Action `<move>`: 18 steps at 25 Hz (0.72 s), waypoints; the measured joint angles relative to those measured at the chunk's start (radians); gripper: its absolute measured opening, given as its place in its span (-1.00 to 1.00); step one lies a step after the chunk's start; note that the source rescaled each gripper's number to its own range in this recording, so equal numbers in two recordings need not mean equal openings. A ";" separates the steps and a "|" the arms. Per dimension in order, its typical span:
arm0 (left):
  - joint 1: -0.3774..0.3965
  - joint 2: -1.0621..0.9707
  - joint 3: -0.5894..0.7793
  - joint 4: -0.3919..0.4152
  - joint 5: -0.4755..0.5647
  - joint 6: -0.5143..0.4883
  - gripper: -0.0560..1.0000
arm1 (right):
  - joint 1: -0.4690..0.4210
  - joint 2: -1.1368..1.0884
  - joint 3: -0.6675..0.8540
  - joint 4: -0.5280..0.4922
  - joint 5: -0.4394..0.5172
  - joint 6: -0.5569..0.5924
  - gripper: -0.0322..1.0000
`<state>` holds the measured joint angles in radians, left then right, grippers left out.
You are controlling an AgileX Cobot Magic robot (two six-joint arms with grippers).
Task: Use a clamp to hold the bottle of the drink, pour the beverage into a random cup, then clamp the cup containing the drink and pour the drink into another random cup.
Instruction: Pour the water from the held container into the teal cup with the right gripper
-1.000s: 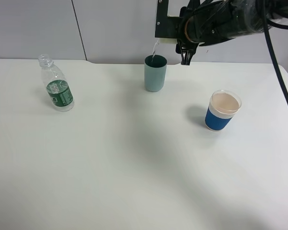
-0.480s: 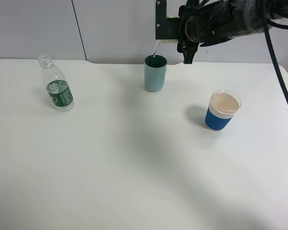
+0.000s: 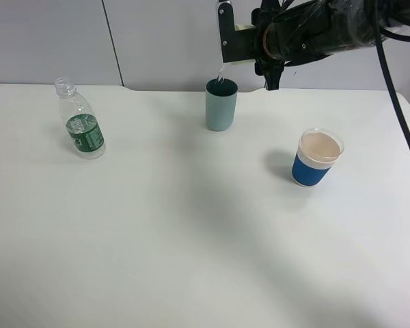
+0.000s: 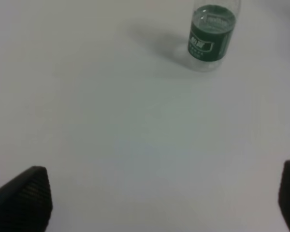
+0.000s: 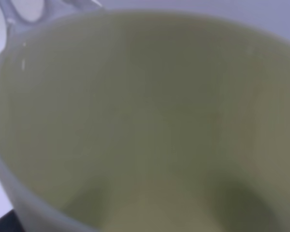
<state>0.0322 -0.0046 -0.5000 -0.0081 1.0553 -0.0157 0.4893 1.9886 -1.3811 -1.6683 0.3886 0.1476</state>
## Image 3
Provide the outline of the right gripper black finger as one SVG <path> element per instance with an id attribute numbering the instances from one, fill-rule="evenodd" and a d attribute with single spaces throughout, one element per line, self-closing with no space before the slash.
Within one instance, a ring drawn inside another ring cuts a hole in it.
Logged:
<path id="1" fill-rule="evenodd" d="M 266 90 L 273 91 L 279 89 L 280 79 L 283 73 L 282 66 L 274 66 L 270 68 L 265 68 L 263 70 L 264 80 L 266 83 Z"/>

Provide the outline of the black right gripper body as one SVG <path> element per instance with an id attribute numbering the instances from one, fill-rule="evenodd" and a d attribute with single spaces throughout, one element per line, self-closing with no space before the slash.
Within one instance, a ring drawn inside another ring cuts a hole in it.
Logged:
<path id="1" fill-rule="evenodd" d="M 256 36 L 253 41 L 255 58 L 253 60 L 236 62 L 237 64 L 256 62 L 256 74 L 263 74 L 265 68 L 274 66 L 282 66 L 284 70 L 284 62 L 281 59 L 274 58 L 267 46 L 267 34 L 272 30 L 273 19 L 281 10 L 282 5 L 279 1 L 262 0 L 260 6 L 254 8 L 251 12 L 250 25 L 234 26 L 236 30 L 256 30 Z"/>

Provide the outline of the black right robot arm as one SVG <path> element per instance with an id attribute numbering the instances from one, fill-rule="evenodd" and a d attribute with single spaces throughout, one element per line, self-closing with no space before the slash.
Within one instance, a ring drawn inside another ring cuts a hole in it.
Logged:
<path id="1" fill-rule="evenodd" d="M 219 1 L 217 19 L 223 62 L 254 61 L 268 90 L 279 89 L 284 68 L 335 53 L 376 46 L 385 38 L 410 42 L 392 28 L 410 27 L 410 1 L 262 1 L 251 25 L 236 29 L 232 4 Z"/>

